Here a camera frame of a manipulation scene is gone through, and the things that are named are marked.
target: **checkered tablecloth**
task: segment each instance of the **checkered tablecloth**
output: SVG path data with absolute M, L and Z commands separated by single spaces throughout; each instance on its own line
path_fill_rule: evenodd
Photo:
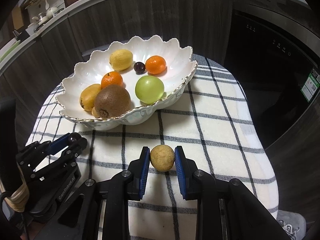
M 128 168 L 143 146 L 167 144 L 174 149 L 181 145 L 199 169 L 217 179 L 239 178 L 276 217 L 276 178 L 241 86 L 219 64 L 197 55 L 193 58 L 198 69 L 178 102 L 134 126 L 92 131 L 69 122 L 59 115 L 62 108 L 55 101 L 63 92 L 59 84 L 44 102 L 28 144 L 55 140 L 72 131 L 87 138 L 88 147 L 77 158 L 82 174 L 78 186 L 88 178 L 110 179 Z M 49 156 L 37 169 L 56 159 L 57 155 Z M 143 200 L 129 201 L 129 229 L 131 239 L 195 239 L 196 201 L 183 200 L 175 166 L 158 172 L 150 164 Z

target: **fruit bowl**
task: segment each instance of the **fruit bowl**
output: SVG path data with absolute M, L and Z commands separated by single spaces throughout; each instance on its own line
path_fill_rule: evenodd
M 81 92 L 88 86 L 100 83 L 102 77 L 114 71 L 109 64 L 110 55 L 118 49 L 127 49 L 133 53 L 133 64 L 145 62 L 150 56 L 159 55 L 167 62 L 167 70 L 156 75 L 164 83 L 164 95 L 151 105 L 141 102 L 135 95 L 135 85 L 139 78 L 148 75 L 147 72 L 137 74 L 133 64 L 126 70 L 119 71 L 124 87 L 131 97 L 131 110 L 119 117 L 103 120 L 95 119 L 90 112 L 82 109 L 79 103 Z M 90 60 L 75 65 L 74 74 L 62 81 L 64 93 L 57 95 L 56 100 L 63 109 L 60 115 L 74 123 L 80 123 L 93 130 L 110 130 L 120 124 L 135 125 L 147 120 L 157 109 L 174 104 L 182 95 L 185 86 L 193 77 L 197 62 L 191 61 L 192 47 L 181 48 L 179 41 L 173 38 L 162 41 L 158 35 L 149 40 L 134 36 L 127 43 L 114 41 L 105 51 L 92 52 Z

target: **metal bolt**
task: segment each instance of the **metal bolt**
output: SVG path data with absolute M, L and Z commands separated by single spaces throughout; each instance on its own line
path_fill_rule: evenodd
M 124 170 L 124 171 L 121 172 L 121 175 L 122 175 L 123 177 L 128 177 L 128 176 L 131 175 L 131 171 Z
M 94 180 L 93 179 L 87 179 L 84 183 L 85 183 L 86 186 L 90 187 L 90 186 L 92 186 L 94 184 Z
M 231 180 L 231 183 L 235 186 L 238 186 L 238 185 L 240 185 L 241 181 L 239 179 L 234 178 Z
M 203 176 L 203 173 L 204 173 L 204 171 L 202 171 L 202 170 L 196 170 L 195 171 L 195 175 L 198 176 L 198 177 Z

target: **tangerine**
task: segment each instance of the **tangerine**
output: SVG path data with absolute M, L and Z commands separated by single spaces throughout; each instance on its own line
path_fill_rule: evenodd
M 167 64 L 163 57 L 152 56 L 146 61 L 146 70 L 152 75 L 158 75 L 165 71 Z
M 122 76 L 116 71 L 111 71 L 103 76 L 101 80 L 101 89 L 111 84 L 119 86 L 123 85 Z

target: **scalloped bowl rim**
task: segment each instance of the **scalloped bowl rim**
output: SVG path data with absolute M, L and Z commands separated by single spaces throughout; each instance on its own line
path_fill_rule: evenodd
M 125 43 L 123 43 L 123 44 L 129 43 L 129 42 L 130 42 L 133 38 L 135 38 L 135 37 L 138 37 L 138 38 L 140 38 L 141 40 L 143 40 L 143 39 L 142 39 L 141 37 L 139 37 L 139 36 L 133 36 L 128 42 L 125 42 Z M 171 38 L 171 39 L 168 40 L 168 41 L 163 41 L 163 40 L 162 40 L 162 42 L 167 43 L 167 42 L 169 42 L 169 41 L 171 41 L 171 40 L 177 40 L 178 45 L 179 45 L 179 48 L 180 48 L 180 49 L 183 49 L 183 48 L 181 48 L 180 42 L 179 42 L 179 40 L 178 40 L 177 38 Z M 115 43 L 115 42 L 119 42 L 119 41 L 113 41 L 113 42 L 110 44 L 110 46 L 108 47 L 108 49 L 109 49 L 109 48 L 111 47 L 111 45 L 112 45 L 113 43 Z M 118 117 L 110 117 L 110 118 L 108 118 L 108 119 L 80 119 L 80 118 L 77 118 L 77 117 L 68 116 L 68 115 L 62 113 L 61 110 L 59 111 L 59 114 L 60 114 L 61 116 L 65 117 L 65 118 L 67 118 L 67 119 L 74 120 L 74 121 L 78 121 L 78 122 L 99 122 L 99 123 L 105 123 L 105 122 L 110 122 L 111 120 L 124 119 L 126 116 L 130 115 L 131 113 L 141 111 L 141 109 L 154 107 L 154 106 L 158 105 L 160 102 L 163 102 L 163 101 L 165 101 L 165 100 L 168 100 L 169 97 L 171 97 L 172 95 L 174 95 L 175 92 L 177 92 L 182 86 L 184 86 L 184 85 L 186 85 L 186 84 L 188 83 L 188 78 L 189 78 L 190 76 L 192 76 L 192 75 L 194 74 L 194 72 L 196 71 L 196 69 L 197 69 L 198 62 L 197 62 L 196 60 L 191 61 L 191 57 L 192 57 L 192 55 L 193 55 L 193 48 L 192 48 L 191 46 L 186 46 L 185 48 L 187 48 L 187 47 L 190 47 L 190 48 L 191 48 L 191 54 L 190 54 L 190 57 L 189 57 L 189 61 L 190 61 L 190 62 L 196 62 L 194 68 L 192 69 L 191 73 L 184 78 L 183 83 L 181 83 L 177 88 L 175 88 L 169 95 L 167 95 L 167 96 L 164 97 L 164 98 L 161 98 L 161 99 L 157 100 L 157 101 L 154 102 L 153 104 L 147 105 L 147 106 L 137 106 L 137 107 L 135 107 L 135 108 L 133 108 L 133 109 L 130 109 L 130 110 L 128 110 L 127 112 L 121 114 L 121 115 L 118 116 Z M 101 51 L 101 50 L 94 50 L 94 51 L 91 53 L 90 59 L 89 59 L 87 62 L 89 62 L 89 61 L 91 60 L 92 55 L 93 55 L 94 52 L 96 52 L 96 51 Z M 62 87 L 63 87 L 63 93 L 62 93 L 62 94 L 66 93 L 66 89 L 65 89 L 65 87 L 64 87 L 64 85 L 63 85 L 64 80 L 67 79 L 67 78 L 72 78 L 72 77 L 76 74 L 76 66 L 77 66 L 79 63 L 83 63 L 83 62 L 78 62 L 78 63 L 75 65 L 75 67 L 74 67 L 74 72 L 73 72 L 72 76 L 66 77 L 66 78 L 64 78 L 64 79 L 62 80 L 62 82 L 61 82 L 61 85 L 62 85 Z M 63 104 L 61 104 L 61 103 L 59 102 L 59 100 L 57 99 L 57 96 L 56 96 L 56 101 L 57 101 L 57 103 L 58 103 L 61 107 L 63 107 L 63 108 L 65 109 L 65 106 L 64 106 Z

